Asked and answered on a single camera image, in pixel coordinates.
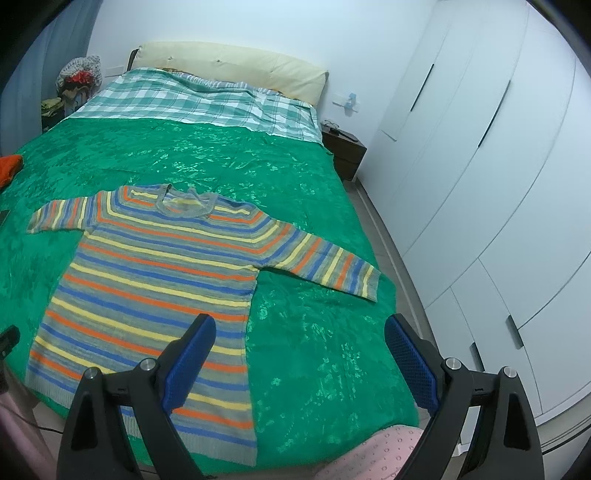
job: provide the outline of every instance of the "blue curtain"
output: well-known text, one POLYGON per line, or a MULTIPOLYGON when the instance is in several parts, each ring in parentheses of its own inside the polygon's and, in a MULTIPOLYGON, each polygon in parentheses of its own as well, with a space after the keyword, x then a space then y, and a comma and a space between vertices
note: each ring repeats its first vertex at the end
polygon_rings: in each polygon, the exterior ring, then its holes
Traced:
POLYGON ((55 98, 56 78, 84 57, 102 0, 74 0, 35 39, 0 99, 0 153, 9 155, 41 135, 41 100, 55 98))

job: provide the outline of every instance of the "upholstered headboard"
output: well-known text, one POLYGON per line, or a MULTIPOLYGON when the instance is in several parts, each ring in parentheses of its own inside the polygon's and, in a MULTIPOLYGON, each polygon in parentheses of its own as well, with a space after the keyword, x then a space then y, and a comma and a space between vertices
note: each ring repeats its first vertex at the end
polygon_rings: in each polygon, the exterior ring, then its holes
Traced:
POLYGON ((219 43, 150 42, 134 50, 128 70, 170 68, 207 80, 247 82, 281 92, 289 98, 318 104, 328 72, 281 53, 219 43))

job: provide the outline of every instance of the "white wall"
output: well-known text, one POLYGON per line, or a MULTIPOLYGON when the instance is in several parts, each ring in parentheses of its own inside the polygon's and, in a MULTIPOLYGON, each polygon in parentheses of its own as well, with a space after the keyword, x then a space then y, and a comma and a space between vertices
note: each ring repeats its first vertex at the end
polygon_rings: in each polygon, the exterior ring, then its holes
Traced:
POLYGON ((369 145, 436 0, 104 0, 88 55, 126 66, 146 41, 199 40, 277 51, 326 68, 319 105, 369 145), (335 93, 357 94, 346 116, 335 93))

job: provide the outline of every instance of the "closet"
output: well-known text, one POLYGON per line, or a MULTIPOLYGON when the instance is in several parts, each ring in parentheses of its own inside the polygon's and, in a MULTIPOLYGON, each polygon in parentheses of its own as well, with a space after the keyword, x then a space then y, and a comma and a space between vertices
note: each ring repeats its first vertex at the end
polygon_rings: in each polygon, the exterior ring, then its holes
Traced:
POLYGON ((439 0, 358 171, 441 354, 516 368, 537 424, 591 393, 590 132, 589 75, 525 0, 439 0))

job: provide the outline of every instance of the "black handle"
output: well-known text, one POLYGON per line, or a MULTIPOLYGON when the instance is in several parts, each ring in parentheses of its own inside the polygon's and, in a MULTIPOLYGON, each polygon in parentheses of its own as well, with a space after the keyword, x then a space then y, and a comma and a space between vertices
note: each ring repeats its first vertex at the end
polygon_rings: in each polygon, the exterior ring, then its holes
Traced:
POLYGON ((523 347, 523 340, 521 338, 521 334, 519 333, 519 329, 515 324, 515 320, 513 320, 513 315, 509 315, 507 317, 507 326, 509 327, 509 331, 511 332, 511 336, 515 342, 515 346, 519 349, 523 347))
POLYGON ((499 110, 501 109, 501 105, 503 104, 503 100, 505 100, 505 96, 507 95, 507 91, 509 91, 510 84, 511 84, 511 81, 509 80, 507 82, 507 86, 505 87, 505 91, 503 92, 503 96, 501 97, 501 101, 499 102, 499 105, 496 107, 495 114, 491 118, 491 123, 489 123, 488 127, 486 127, 486 131, 484 132, 484 135, 482 135, 482 138, 478 142, 477 148, 480 148, 480 146, 482 145, 482 142, 484 142, 484 139, 486 138, 486 135, 488 134, 488 131, 491 129, 492 123, 495 121, 496 114, 499 113, 499 110))
POLYGON ((476 367, 483 372, 484 369, 484 363, 482 362, 482 357, 480 356, 480 352, 478 351, 478 345, 476 344, 476 342, 472 342, 472 344, 470 345, 470 350, 472 351, 472 356, 474 357, 474 360, 476 360, 476 367))
POLYGON ((423 92, 423 89, 425 88, 425 84, 427 83, 427 80, 429 79, 429 76, 431 75, 431 72, 433 71, 434 66, 435 66, 435 64, 433 63, 431 65, 431 68, 429 69, 429 73, 427 73, 427 76, 425 77, 425 81, 421 85, 421 89, 418 91, 417 97, 414 99, 413 106, 410 108, 411 112, 413 111, 414 106, 417 104, 418 98, 421 96, 421 93, 423 92))

